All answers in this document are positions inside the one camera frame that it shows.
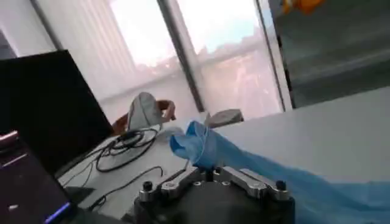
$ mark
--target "black monitor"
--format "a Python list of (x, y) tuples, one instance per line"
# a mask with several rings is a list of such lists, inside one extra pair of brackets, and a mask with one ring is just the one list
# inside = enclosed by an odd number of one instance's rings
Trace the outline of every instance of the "black monitor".
[(0, 61), (0, 135), (12, 130), (56, 176), (113, 132), (68, 51)]

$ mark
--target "metal bracket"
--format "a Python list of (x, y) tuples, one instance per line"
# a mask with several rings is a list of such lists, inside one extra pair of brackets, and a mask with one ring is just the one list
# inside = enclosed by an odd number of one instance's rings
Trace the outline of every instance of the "metal bracket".
[(169, 199), (177, 198), (184, 187), (201, 179), (200, 170), (197, 167), (189, 167), (173, 180), (163, 183), (161, 192)]
[(253, 198), (261, 199), (264, 194), (270, 194), (276, 200), (289, 199), (289, 192), (287, 190), (277, 189), (273, 181), (248, 169), (237, 171), (232, 167), (225, 166), (219, 170), (215, 170), (213, 174), (214, 180), (231, 181), (243, 188)]

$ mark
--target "brown chair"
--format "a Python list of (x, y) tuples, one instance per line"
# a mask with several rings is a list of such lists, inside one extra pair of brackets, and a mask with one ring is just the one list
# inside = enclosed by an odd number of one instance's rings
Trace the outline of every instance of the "brown chair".
[[(162, 121), (168, 122), (170, 120), (174, 121), (176, 120), (175, 116), (175, 103), (171, 100), (158, 100), (157, 101), (158, 108), (163, 113), (162, 115)], [(113, 136), (115, 135), (121, 135), (126, 131), (128, 123), (128, 114), (124, 114), (121, 116), (118, 120), (112, 124), (112, 128), (114, 130)]]

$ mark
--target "laptop screen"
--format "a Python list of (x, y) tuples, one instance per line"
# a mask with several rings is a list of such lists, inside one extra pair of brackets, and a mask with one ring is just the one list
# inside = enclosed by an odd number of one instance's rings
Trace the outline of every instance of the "laptop screen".
[(17, 132), (0, 136), (0, 180), (1, 223), (52, 223), (71, 207)]

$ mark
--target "screw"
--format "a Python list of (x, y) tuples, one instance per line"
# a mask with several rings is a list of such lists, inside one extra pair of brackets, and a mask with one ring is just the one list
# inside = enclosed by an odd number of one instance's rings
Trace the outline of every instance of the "screw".
[(151, 191), (153, 189), (153, 183), (151, 181), (145, 181), (142, 187), (144, 191)]
[(276, 189), (279, 191), (286, 191), (287, 190), (286, 182), (281, 180), (276, 181)]

